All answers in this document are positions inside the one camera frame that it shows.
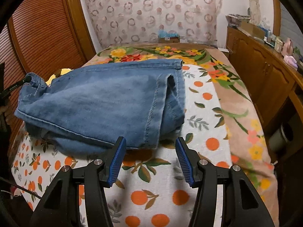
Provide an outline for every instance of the wooden wardrobe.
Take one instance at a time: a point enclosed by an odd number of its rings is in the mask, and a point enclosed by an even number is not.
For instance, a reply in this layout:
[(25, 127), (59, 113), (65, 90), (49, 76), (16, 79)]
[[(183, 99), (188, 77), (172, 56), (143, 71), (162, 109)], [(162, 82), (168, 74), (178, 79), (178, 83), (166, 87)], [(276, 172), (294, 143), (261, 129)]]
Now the wooden wardrobe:
[[(0, 34), (4, 88), (28, 72), (47, 81), (58, 69), (81, 67), (95, 54), (80, 0), (24, 0)], [(19, 89), (10, 97), (13, 110), (18, 95)], [(11, 145), (21, 124), (14, 118)]]

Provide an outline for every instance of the wooden dresser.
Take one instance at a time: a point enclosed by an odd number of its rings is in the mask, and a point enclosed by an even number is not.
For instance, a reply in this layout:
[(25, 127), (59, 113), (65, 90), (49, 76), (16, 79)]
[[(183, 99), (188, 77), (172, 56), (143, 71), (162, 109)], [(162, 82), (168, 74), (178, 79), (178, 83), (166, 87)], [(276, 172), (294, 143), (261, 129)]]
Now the wooden dresser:
[(303, 77), (283, 61), (281, 54), (231, 27), (226, 46), (231, 51), (229, 61), (248, 89), (265, 135), (272, 135), (295, 112), (303, 122)]

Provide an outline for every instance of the cabinet door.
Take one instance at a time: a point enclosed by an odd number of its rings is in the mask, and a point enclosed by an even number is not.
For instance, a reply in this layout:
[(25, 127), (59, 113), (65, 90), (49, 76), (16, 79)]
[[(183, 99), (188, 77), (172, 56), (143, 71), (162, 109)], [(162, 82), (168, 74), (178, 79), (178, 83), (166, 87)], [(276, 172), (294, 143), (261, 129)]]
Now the cabinet door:
[(252, 101), (256, 101), (263, 87), (266, 70), (270, 67), (269, 55), (255, 43), (250, 43), (251, 57), (246, 62), (246, 71), (242, 78)]
[(262, 91), (256, 102), (263, 127), (281, 108), (294, 85), (294, 79), (274, 59), (270, 61), (270, 67), (266, 69), (265, 78)]
[(229, 57), (230, 63), (237, 71), (240, 78), (244, 81), (247, 79), (246, 77), (246, 69), (247, 69), (247, 62), (251, 57), (251, 49), (248, 45), (248, 38), (247, 36), (243, 37), (239, 35), (238, 38), (234, 39), (234, 47), (233, 47), (233, 54)]

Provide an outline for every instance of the tissue box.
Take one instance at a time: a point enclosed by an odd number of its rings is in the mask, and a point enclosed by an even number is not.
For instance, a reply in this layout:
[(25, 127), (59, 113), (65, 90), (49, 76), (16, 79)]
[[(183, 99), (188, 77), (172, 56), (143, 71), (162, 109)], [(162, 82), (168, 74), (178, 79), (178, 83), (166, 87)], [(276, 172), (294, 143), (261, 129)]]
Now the tissue box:
[(160, 44), (172, 44), (172, 43), (179, 43), (180, 37), (158, 37), (158, 42)]

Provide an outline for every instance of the metal screw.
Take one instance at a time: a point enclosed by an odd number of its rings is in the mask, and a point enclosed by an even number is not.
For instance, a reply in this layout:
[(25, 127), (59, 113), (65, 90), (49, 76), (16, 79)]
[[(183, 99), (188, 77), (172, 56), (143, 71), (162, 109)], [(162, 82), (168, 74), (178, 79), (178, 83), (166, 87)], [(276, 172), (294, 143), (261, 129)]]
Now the metal screw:
[(205, 160), (205, 159), (201, 159), (201, 160), (199, 160), (199, 163), (200, 163), (201, 165), (207, 165), (208, 161)]
[(238, 171), (241, 170), (241, 168), (240, 168), (239, 166), (237, 166), (237, 165), (232, 166), (232, 168), (233, 168), (236, 172), (238, 172)]
[(94, 164), (95, 165), (101, 165), (102, 164), (102, 159), (95, 159)]
[(69, 170), (69, 166), (63, 166), (61, 168), (62, 171), (67, 172)]

